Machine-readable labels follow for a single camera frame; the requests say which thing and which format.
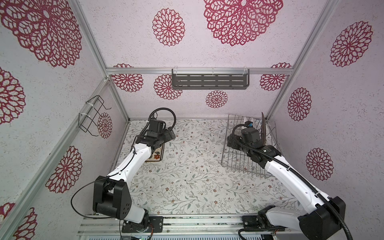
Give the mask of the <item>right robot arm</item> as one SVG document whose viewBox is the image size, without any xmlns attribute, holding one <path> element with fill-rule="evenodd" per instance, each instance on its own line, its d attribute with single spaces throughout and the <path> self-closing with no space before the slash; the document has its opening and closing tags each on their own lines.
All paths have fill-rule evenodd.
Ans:
<svg viewBox="0 0 384 240">
<path fill-rule="evenodd" d="M 238 231 L 277 232 L 293 229 L 309 240 L 327 240 L 343 230 L 348 240 L 352 233 L 345 222 L 346 203 L 339 197 L 330 197 L 311 184 L 293 168 L 282 153 L 265 144 L 265 137 L 247 121 L 233 127 L 227 137 L 227 146 L 244 152 L 254 163 L 276 177 L 303 207 L 302 212 L 289 211 L 270 205 L 260 210 L 249 224 Z"/>
</svg>

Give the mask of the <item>black square plate yellow rim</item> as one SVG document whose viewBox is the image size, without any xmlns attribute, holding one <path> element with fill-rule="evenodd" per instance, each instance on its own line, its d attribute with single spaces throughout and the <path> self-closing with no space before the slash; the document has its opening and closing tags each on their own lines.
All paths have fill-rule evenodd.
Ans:
<svg viewBox="0 0 384 240">
<path fill-rule="evenodd" d="M 266 118 L 265 118 L 264 113 L 262 113 L 261 139 L 262 139 L 262 142 L 263 142 L 264 146 L 267 143 L 266 135 L 267 135 L 267 132 L 266 132 Z"/>
</svg>

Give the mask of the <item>black square floral plate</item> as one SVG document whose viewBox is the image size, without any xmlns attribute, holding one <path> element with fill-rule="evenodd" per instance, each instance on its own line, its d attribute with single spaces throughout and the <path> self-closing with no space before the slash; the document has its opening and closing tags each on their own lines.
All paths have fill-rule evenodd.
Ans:
<svg viewBox="0 0 384 240">
<path fill-rule="evenodd" d="M 152 155 L 146 160 L 146 162 L 160 162 L 164 156 L 164 144 L 155 149 Z"/>
</svg>

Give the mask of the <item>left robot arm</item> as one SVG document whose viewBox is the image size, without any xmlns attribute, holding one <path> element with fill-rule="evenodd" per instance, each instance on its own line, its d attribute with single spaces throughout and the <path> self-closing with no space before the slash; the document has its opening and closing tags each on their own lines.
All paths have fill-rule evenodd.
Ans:
<svg viewBox="0 0 384 240">
<path fill-rule="evenodd" d="M 129 191 L 129 183 L 140 167 L 154 151 L 164 143 L 176 138 L 175 123 L 166 127 L 162 120 L 151 119 L 137 137 L 131 152 L 106 177 L 98 177 L 94 183 L 93 211 L 113 219 L 147 225 L 148 213 L 135 206 Z"/>
</svg>

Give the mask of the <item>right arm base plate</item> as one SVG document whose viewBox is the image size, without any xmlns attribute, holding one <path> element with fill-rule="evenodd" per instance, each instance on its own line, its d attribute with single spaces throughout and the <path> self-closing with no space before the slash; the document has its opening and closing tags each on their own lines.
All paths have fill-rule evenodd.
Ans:
<svg viewBox="0 0 384 240">
<path fill-rule="evenodd" d="M 286 228 L 282 226 L 272 225 L 267 217 L 261 215 L 245 215 L 242 216 L 242 222 L 245 230 L 255 230 L 257 232 L 268 231 L 285 231 Z"/>
</svg>

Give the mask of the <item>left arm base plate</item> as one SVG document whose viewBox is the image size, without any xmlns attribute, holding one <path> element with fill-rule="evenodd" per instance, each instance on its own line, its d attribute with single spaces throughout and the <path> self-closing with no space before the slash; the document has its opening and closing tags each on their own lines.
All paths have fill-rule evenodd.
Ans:
<svg viewBox="0 0 384 240">
<path fill-rule="evenodd" d="M 141 223 L 124 221 L 122 233 L 161 233 L 163 231 L 164 217 L 144 217 Z"/>
</svg>

